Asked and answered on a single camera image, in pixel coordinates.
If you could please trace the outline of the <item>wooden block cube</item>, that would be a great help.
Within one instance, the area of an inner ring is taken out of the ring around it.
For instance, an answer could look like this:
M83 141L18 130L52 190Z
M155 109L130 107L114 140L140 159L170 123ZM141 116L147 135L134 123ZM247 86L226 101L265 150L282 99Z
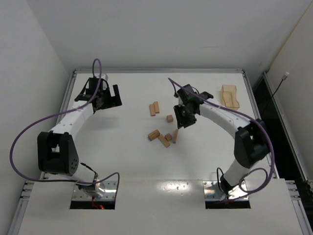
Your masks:
M173 116L172 116L172 115L168 115L168 116L166 117L166 121L167 121L168 123L173 122Z

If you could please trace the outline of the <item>long wooden block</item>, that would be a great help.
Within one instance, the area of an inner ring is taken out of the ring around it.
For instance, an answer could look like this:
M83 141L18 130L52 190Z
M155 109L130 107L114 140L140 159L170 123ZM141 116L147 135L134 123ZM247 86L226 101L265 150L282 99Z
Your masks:
M159 108L159 103L158 101L154 102L154 109L155 109L155 113L159 114L160 113L160 108Z

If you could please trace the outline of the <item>thin wooden plank block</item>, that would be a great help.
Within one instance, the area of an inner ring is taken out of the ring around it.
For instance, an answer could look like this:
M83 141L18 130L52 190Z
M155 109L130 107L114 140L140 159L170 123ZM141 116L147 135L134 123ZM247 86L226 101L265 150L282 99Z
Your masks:
M174 134L173 134L173 139L172 139L172 142L173 142L173 143L176 143L176 141L177 141L178 132L179 132L179 130L176 129L175 132L174 132Z

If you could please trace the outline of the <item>amber transparent plastic bin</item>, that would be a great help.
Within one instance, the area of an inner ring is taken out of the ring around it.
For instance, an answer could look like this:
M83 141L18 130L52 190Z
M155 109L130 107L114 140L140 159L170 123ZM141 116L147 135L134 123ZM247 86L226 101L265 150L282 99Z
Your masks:
M238 110L240 108L237 100L237 87L235 85L222 85L220 94L223 106L232 110Z

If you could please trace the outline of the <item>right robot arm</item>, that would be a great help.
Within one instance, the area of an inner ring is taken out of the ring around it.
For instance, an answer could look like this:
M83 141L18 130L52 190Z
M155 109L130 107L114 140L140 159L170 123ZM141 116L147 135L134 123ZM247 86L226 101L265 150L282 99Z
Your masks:
M218 178L217 187L227 195L243 179L253 172L252 168L273 146L260 119L253 119L236 110L223 106L208 92L198 93L189 84L174 90L179 100L174 106L178 128L187 128L196 123L196 116L206 118L224 129L234 139L234 161L229 169Z

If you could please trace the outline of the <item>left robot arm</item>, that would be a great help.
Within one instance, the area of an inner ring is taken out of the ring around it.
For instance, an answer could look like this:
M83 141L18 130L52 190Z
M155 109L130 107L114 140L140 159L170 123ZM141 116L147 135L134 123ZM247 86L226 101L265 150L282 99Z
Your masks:
M122 105L118 85L109 86L106 78L90 77L74 99L71 112L48 132L37 137L38 167L45 173L73 180L78 189L93 198L101 198L105 185L98 173L80 161L75 137L95 112Z

